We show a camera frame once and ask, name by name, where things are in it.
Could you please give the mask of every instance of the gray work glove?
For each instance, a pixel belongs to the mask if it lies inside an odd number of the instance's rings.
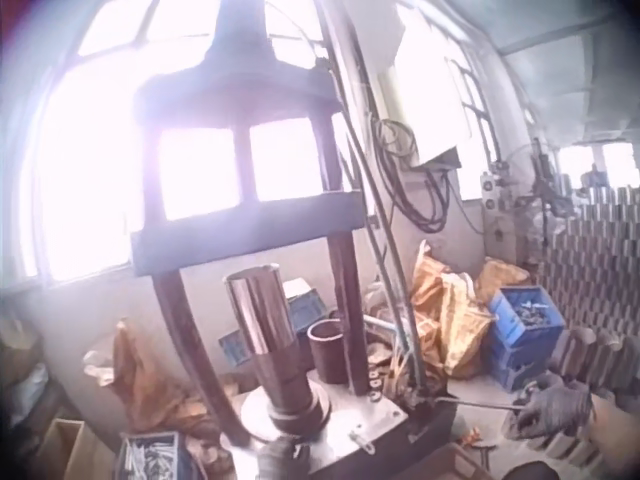
[[[258,453],[259,480],[304,480],[309,469],[309,445],[294,437],[280,437]]]
[[[549,437],[563,431],[575,434],[589,421],[591,393],[567,387],[557,379],[545,375],[537,381],[540,391],[518,414],[515,439]]]

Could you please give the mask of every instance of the blue plastic crate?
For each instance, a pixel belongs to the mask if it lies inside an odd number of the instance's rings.
[[[491,376],[495,378],[502,388],[507,392],[515,392],[536,377],[547,371],[546,362],[534,362],[529,365],[521,365],[517,368],[500,367],[491,365],[489,367]]]
[[[500,335],[496,325],[491,325],[484,339],[483,348],[487,352],[488,361],[501,368],[514,368],[535,362],[547,362],[558,342],[553,336],[542,337],[522,347],[509,347]]]
[[[546,325],[526,326],[522,323],[514,309],[527,302],[548,306]],[[489,303],[489,310],[496,315],[495,326],[508,347],[520,347],[541,338],[557,342],[565,327],[560,311],[547,291],[539,286],[503,287]]]
[[[296,332],[306,332],[307,328],[326,318],[329,313],[315,288],[304,295],[289,299],[288,303],[289,318]]]

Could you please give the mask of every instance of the black cable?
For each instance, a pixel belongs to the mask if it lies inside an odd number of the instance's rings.
[[[442,173],[438,182],[432,170],[425,170],[424,185],[431,199],[432,210],[430,214],[424,214],[409,200],[398,166],[417,153],[413,131],[401,122],[375,119],[372,119],[371,129],[380,152],[380,155],[376,155],[377,167],[393,206],[422,232],[440,233],[447,223],[451,199],[451,186],[446,172]]]
[[[391,204],[391,212],[389,213],[389,226],[393,228],[393,215],[396,213],[396,204]],[[389,247],[388,243],[384,244],[384,249],[382,250],[382,263],[387,258],[387,248]]]
[[[471,227],[471,230],[473,230],[478,235],[484,235],[484,232],[476,228],[475,225],[471,222],[471,219],[469,219],[469,217],[467,216],[467,212],[464,211],[464,206],[462,205],[462,199],[456,194],[453,185],[451,185],[451,180],[449,180],[449,177],[447,177],[447,182],[449,183],[449,188],[453,191],[453,198],[456,199],[456,203],[458,204],[458,207],[460,207],[460,211],[462,212],[462,215],[464,215],[464,219],[469,224],[469,227]]]

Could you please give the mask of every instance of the ceiling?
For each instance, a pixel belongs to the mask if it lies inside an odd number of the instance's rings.
[[[640,35],[613,0],[449,0],[483,30],[547,141],[640,144]]]

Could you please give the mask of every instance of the plastic bag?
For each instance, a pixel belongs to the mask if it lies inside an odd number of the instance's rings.
[[[486,257],[482,271],[476,280],[476,293],[480,302],[488,305],[496,292],[507,285],[526,285],[530,283],[529,272],[520,267]]]
[[[440,357],[440,324],[416,312],[420,352],[425,364],[427,386],[437,392],[445,386],[447,375]]]
[[[0,303],[0,390],[25,380],[42,358],[38,336]]]
[[[31,374],[10,390],[11,427],[15,427],[29,416],[44,393],[49,381],[49,372],[44,363],[38,363]]]
[[[118,324],[113,341],[104,339],[85,355],[84,364],[87,375],[120,398],[132,433],[176,430],[196,438],[219,437],[198,396],[167,376],[124,322]]]
[[[423,240],[413,269],[411,303],[417,313],[437,319],[442,308],[444,286],[442,274],[451,269],[431,256],[431,247]]]
[[[478,355],[493,316],[475,299],[468,275],[442,275],[445,295],[440,313],[444,370],[454,378],[468,378],[482,369]]]

